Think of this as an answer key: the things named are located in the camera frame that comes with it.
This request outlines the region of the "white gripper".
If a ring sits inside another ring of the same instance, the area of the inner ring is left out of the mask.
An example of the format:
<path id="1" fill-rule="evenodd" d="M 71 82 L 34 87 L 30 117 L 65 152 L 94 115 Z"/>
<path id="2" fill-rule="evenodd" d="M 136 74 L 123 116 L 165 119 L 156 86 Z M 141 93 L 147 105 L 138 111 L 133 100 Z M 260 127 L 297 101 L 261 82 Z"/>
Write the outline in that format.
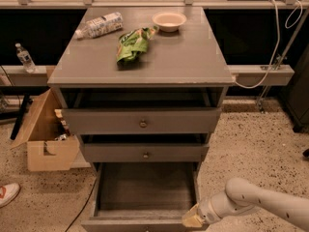
<path id="1" fill-rule="evenodd" d="M 224 191 L 220 191 L 211 197 L 204 197 L 199 205 L 195 204 L 182 217 L 185 227 L 200 228 L 204 223 L 214 224 L 232 211 L 231 201 Z"/>

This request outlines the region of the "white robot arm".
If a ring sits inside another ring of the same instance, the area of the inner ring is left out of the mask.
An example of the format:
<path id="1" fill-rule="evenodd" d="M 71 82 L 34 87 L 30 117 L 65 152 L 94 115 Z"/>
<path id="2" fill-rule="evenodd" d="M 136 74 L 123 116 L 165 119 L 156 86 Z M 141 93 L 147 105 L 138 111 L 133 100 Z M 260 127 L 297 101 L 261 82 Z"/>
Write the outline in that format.
<path id="1" fill-rule="evenodd" d="M 182 217 L 187 228 L 202 228 L 228 216 L 244 216 L 262 208 L 292 225 L 309 231 L 309 200 L 259 188 L 246 179 L 232 178 L 225 189 L 203 198 Z"/>

